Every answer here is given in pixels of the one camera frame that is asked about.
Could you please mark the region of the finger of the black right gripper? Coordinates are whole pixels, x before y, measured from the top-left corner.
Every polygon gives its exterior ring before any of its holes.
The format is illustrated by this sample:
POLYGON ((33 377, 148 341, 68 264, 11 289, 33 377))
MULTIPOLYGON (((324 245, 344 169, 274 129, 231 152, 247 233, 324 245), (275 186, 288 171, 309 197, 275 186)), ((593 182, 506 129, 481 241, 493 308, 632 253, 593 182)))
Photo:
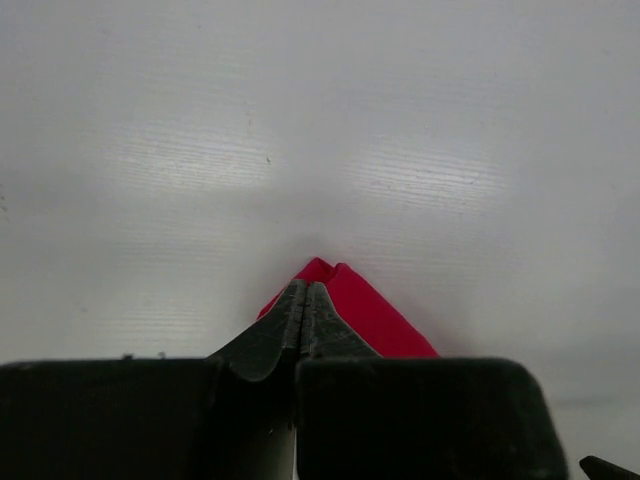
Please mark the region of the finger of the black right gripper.
POLYGON ((593 455, 582 458, 579 466, 589 480, 640 480, 638 473, 593 455))

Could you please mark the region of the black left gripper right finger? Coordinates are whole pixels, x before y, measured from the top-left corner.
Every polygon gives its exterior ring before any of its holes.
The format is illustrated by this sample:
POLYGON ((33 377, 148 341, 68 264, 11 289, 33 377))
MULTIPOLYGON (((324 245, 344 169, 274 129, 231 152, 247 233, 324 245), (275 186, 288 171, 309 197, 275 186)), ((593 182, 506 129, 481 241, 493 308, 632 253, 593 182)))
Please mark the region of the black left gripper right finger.
POLYGON ((307 291, 298 405, 303 479, 565 479, 541 387, 501 358, 388 359, 307 291))

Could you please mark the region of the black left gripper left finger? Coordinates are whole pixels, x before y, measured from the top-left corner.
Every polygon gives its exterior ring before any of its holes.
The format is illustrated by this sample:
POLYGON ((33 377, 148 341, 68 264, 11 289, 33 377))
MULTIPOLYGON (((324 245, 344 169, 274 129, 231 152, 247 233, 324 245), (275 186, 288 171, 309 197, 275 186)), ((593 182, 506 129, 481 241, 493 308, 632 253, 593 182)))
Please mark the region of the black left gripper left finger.
POLYGON ((289 479, 306 285, 205 358, 1 368, 5 479, 289 479))

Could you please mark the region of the crimson red t shirt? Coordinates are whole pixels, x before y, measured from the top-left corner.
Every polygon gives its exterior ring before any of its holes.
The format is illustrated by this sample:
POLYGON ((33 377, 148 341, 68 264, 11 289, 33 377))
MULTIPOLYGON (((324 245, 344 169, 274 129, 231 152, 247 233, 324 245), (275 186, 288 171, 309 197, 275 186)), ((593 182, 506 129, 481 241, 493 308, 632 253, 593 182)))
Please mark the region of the crimson red t shirt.
POLYGON ((311 260, 223 350, 260 378, 296 360, 426 359, 438 353, 363 277, 344 263, 311 260))

